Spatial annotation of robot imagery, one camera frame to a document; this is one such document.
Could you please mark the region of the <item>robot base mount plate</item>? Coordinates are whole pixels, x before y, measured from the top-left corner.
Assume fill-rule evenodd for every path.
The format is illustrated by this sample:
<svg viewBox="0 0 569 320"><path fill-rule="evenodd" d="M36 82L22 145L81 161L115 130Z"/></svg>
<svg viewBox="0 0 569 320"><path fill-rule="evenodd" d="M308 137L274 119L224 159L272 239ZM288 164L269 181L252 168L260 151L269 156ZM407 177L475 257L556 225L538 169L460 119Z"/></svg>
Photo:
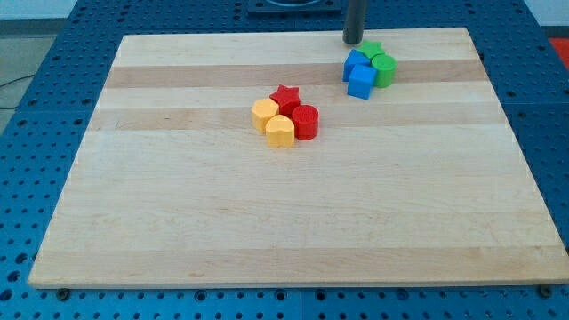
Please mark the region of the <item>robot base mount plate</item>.
<svg viewBox="0 0 569 320"><path fill-rule="evenodd" d="M341 13L341 0L248 0L249 16L269 14Z"/></svg>

